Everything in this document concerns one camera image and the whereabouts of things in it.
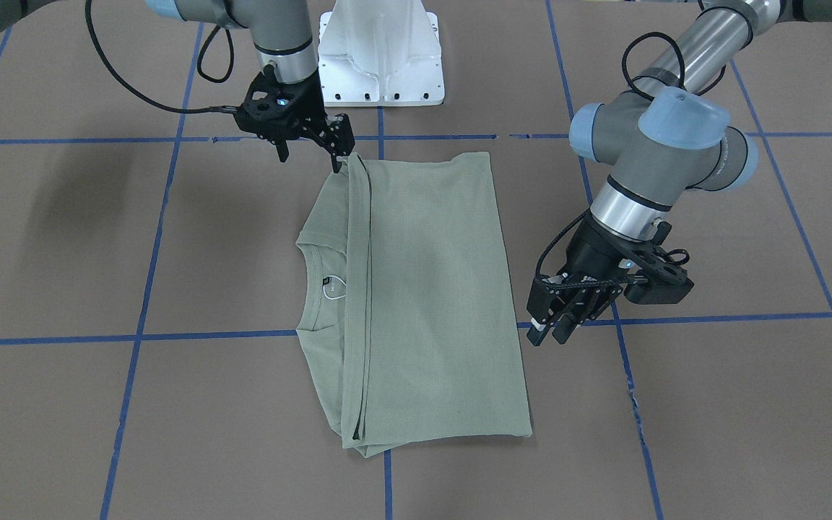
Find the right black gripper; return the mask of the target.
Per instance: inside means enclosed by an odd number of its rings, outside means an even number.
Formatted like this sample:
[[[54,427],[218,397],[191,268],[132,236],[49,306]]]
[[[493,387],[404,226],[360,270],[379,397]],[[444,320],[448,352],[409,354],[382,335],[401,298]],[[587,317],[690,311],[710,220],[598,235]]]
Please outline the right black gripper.
[[[310,139],[327,152],[332,171],[337,173],[340,159],[349,157],[355,147],[349,115],[326,115],[316,70],[306,79],[290,84],[280,82],[275,72],[274,65],[266,65],[257,77],[265,92],[265,109],[258,109],[261,129],[257,134],[272,142],[281,163],[290,157],[287,141]]]

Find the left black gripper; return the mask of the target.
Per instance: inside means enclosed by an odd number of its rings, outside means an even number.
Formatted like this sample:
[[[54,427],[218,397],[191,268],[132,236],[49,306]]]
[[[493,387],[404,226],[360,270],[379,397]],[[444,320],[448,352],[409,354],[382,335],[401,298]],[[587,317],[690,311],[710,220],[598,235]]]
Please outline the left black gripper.
[[[580,214],[552,239],[553,249],[571,233],[565,263],[551,277],[536,276],[529,288],[527,339],[540,346],[551,330],[564,345],[585,321],[595,320],[623,289],[641,284],[631,273],[633,261],[620,250],[625,241],[601,227],[591,214]]]

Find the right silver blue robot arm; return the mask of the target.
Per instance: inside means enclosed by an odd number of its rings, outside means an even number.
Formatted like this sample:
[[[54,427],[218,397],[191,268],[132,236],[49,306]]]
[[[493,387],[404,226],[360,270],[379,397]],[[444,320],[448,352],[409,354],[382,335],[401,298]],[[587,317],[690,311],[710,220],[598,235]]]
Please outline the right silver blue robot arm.
[[[259,73],[240,105],[175,108],[149,98],[113,68],[97,36],[93,3],[84,4],[84,22],[96,55],[112,78],[153,108],[182,115],[227,114],[244,133],[273,144],[281,162],[290,157],[290,142],[307,139],[324,149],[333,171],[355,147],[349,116],[330,116],[321,92],[313,30],[304,1],[149,1],[160,17],[210,23],[212,34],[230,37],[235,30],[250,33],[259,59]]]

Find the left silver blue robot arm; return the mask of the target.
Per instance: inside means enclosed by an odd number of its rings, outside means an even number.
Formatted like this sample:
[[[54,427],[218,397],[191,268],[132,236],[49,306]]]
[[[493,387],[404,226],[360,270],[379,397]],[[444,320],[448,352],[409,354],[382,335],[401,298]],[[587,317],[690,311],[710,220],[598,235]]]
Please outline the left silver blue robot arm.
[[[568,141],[578,157],[610,165],[590,207],[564,228],[571,235],[555,275],[536,270],[529,289],[529,342],[567,342],[618,296],[635,304],[676,304],[693,289],[683,249],[664,250],[667,217],[689,190],[720,192],[748,181],[758,148],[706,99],[727,63],[757,36],[789,21],[832,22],[832,1],[708,1],[679,38],[643,34],[669,49],[611,103],[575,112]]]

